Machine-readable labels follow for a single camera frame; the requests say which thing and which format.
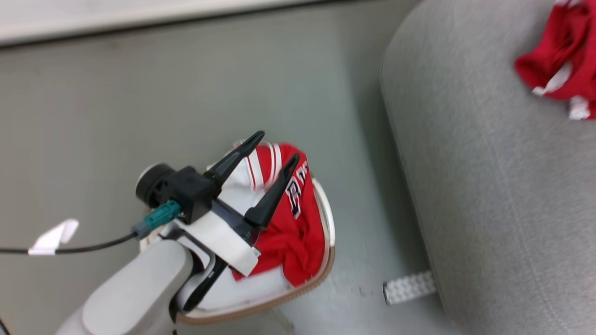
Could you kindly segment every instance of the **gray upholstery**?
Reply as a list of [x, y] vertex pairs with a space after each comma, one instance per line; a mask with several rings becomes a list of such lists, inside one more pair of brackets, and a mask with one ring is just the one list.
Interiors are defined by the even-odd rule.
[[426, 0], [383, 93], [448, 315], [465, 334], [596, 334], [596, 123], [513, 69], [552, 0]]

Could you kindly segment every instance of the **red cloth on sofa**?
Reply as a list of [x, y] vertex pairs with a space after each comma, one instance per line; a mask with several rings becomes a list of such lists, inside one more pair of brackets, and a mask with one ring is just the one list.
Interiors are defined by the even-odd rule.
[[571, 119], [596, 119], [596, 0], [557, 0], [542, 40], [515, 62], [533, 92], [570, 100]]
[[[290, 144], [261, 144], [245, 160], [251, 186], [267, 189], [296, 153], [300, 162], [269, 228], [261, 232], [255, 245], [261, 255], [251, 275], [282, 265], [288, 282], [299, 286], [316, 275], [325, 252], [321, 214], [306, 155]], [[243, 276], [234, 272], [234, 277], [240, 280]]]

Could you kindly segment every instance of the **lettering on jersey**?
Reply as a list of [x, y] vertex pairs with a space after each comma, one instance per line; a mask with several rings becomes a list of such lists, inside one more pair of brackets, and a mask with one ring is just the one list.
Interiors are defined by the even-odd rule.
[[304, 183], [306, 182], [307, 174], [308, 174], [308, 163], [306, 161], [304, 161], [304, 164], [302, 164], [301, 167], [298, 167], [296, 169], [296, 175], [298, 176], [298, 179], [300, 179], [300, 181], [302, 182], [302, 185], [304, 185]]
[[302, 192], [300, 191], [300, 185], [298, 185], [296, 177], [290, 179], [288, 187], [285, 189], [285, 193], [290, 199], [290, 207], [292, 208], [294, 219], [297, 219], [298, 216], [300, 216], [300, 197], [302, 196]]

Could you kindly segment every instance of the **laundry basket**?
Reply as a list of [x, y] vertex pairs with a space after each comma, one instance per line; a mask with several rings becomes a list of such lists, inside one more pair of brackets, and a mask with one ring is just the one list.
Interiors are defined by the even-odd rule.
[[[335, 259], [335, 225], [323, 187], [314, 178], [312, 183], [325, 235], [325, 254], [316, 276], [298, 287], [293, 287], [286, 282], [279, 266], [236, 282], [228, 268], [198, 307], [185, 315], [179, 315], [178, 320], [187, 324], [208, 324], [244, 317], [295, 299], [325, 280]], [[141, 240], [141, 251], [149, 246], [158, 233], [154, 231], [149, 237]], [[209, 258], [205, 252], [197, 246], [184, 240], [181, 240], [181, 243], [195, 251], [204, 263], [208, 262]]]

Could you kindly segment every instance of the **gray ottoman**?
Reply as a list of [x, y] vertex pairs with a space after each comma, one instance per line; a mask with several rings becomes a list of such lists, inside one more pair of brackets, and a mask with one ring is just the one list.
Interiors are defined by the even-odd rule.
[[384, 60], [432, 270], [465, 334], [596, 334], [596, 123], [513, 69], [553, 3], [426, 0]]

